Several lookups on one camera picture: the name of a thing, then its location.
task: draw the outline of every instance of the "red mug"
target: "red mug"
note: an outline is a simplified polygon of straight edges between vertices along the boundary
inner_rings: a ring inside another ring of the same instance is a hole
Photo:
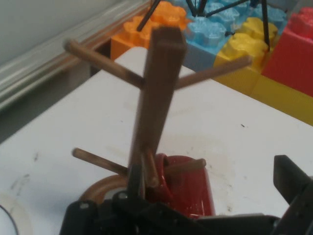
[[[165,176],[164,167],[193,160],[186,156],[156,155],[160,186],[148,190],[148,201],[162,202],[190,218],[215,215],[209,177],[205,168]]]

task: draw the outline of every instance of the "wooden dowel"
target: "wooden dowel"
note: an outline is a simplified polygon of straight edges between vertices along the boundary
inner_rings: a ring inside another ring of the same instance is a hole
[[[78,159],[81,159],[85,162],[97,165],[97,166],[102,167],[106,170],[110,170],[110,171],[115,172],[121,176],[124,176],[124,177],[127,176],[127,167],[124,167],[124,166],[119,165],[117,163],[111,162],[107,159],[101,158],[101,157],[94,155],[92,153],[89,153],[83,149],[80,149],[80,148],[73,149],[72,155]]]
[[[98,52],[88,49],[87,47],[80,45],[74,40],[67,41],[64,47],[65,50],[69,53],[77,56],[81,60],[91,63],[98,69],[105,70],[113,74],[114,76],[122,79],[123,81],[134,85],[135,87],[138,87],[140,89],[143,88],[144,80],[141,76],[115,63],[114,61],[99,54]]]
[[[144,161],[144,167],[145,167],[145,180],[147,182],[147,186],[155,188],[158,186],[158,176],[157,176],[157,169],[156,165],[154,163],[154,157],[149,149],[146,149],[145,157],[143,158]],[[106,170],[110,170],[112,172],[115,172],[123,177],[127,177],[127,168],[119,165],[117,163],[111,162],[107,159],[101,158],[97,155],[94,155],[92,153],[89,153],[83,149],[75,148],[72,151],[72,155],[78,159],[81,159],[85,162],[97,165],[101,168],[104,168]],[[193,170],[198,170],[206,166],[205,159],[198,159],[198,160],[192,160],[184,163],[179,164],[173,164],[166,166],[164,168],[164,174],[166,176],[172,175],[172,174],[178,174],[178,173],[184,173],[189,172]]]
[[[251,63],[252,63],[252,57],[244,56],[234,61],[219,65],[217,67],[213,67],[208,70],[204,70],[204,71],[200,71],[197,73],[193,73],[191,75],[187,75],[178,80],[175,89],[178,90],[178,89],[196,84],[198,82],[205,81],[210,78],[214,78],[214,77],[218,77],[221,75],[225,75],[230,72],[234,72],[238,69],[242,69],[248,65],[251,65]]]
[[[205,166],[206,166],[205,159],[191,160],[188,162],[173,164],[165,167],[164,174],[166,176],[169,176],[173,174],[185,173],[202,169]]]
[[[148,187],[155,188],[159,185],[155,158],[150,149],[145,148],[142,153],[145,182]]]

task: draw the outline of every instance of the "white table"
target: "white table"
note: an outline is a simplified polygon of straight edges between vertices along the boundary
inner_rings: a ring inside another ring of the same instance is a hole
[[[116,61],[142,75],[145,56],[137,47]],[[112,174],[72,157],[74,147],[126,165],[138,94],[101,71],[0,145],[0,204],[20,235],[57,235],[66,207]],[[175,93],[158,152],[206,159],[217,214],[281,216],[273,157],[313,174],[312,140],[311,126],[209,80]]]

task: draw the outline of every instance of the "wooden post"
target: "wooden post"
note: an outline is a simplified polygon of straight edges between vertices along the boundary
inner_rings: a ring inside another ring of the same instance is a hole
[[[150,149],[153,156],[156,154],[186,48],[179,28],[161,27],[152,32],[129,166],[141,164],[145,148]]]

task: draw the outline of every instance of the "wooden mug tree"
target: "wooden mug tree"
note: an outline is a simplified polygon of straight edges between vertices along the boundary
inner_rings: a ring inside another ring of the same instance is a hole
[[[159,186],[154,157],[175,90],[236,71],[252,62],[250,56],[244,56],[179,79],[187,46],[178,27],[160,27],[152,32],[143,77],[73,40],[66,43],[65,49],[140,89],[128,168],[79,148],[72,152],[76,158],[118,174],[98,181],[81,197],[82,200],[89,199],[98,204],[102,203],[106,192],[126,185],[128,169],[132,164],[143,166],[145,187]],[[200,169],[205,164],[204,159],[175,164],[166,167],[165,174]]]

